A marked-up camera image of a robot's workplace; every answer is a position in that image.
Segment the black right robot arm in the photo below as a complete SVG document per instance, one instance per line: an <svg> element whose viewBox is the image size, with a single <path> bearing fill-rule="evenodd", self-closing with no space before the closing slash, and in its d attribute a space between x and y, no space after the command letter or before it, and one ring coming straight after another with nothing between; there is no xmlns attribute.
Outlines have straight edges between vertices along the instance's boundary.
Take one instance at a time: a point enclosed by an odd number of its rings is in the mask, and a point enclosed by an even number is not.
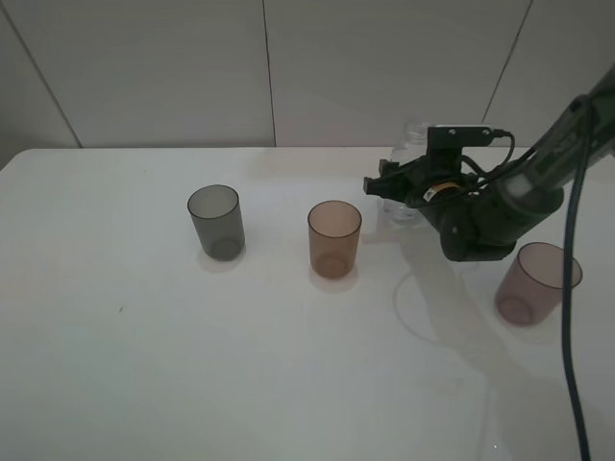
<svg viewBox="0 0 615 461"><path fill-rule="evenodd" d="M519 158L484 172L463 153L507 135L483 125L430 126L422 156L406 164L381 160L363 190L422 214L449 260L501 260L561 207L563 187L578 171L613 153L614 72L575 98Z"/></svg>

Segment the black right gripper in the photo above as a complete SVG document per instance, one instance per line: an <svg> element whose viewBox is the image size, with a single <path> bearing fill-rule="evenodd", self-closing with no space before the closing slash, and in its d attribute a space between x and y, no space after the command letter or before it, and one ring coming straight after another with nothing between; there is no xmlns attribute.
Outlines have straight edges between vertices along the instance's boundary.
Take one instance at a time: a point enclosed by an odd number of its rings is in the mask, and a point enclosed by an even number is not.
<svg viewBox="0 0 615 461"><path fill-rule="evenodd" d="M477 213L480 198L487 196L481 182L490 178L460 148L428 149L414 161L379 161L379 178L363 179L366 195L406 198L437 230L442 252L455 262L496 261L508 256L515 245L488 241ZM407 177L410 182L408 192Z"/></svg>

